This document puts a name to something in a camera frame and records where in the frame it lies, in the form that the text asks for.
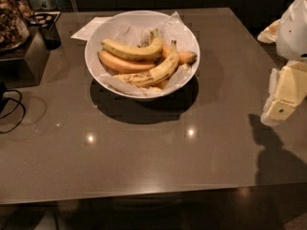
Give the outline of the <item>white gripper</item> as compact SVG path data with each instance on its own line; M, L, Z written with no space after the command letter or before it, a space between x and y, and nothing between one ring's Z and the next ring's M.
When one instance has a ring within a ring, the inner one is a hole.
M276 52L289 60L281 70L273 68L270 75L269 97L260 120L273 127L285 122L307 97L307 63L302 62L307 60L307 0L294 0L257 40L276 42Z

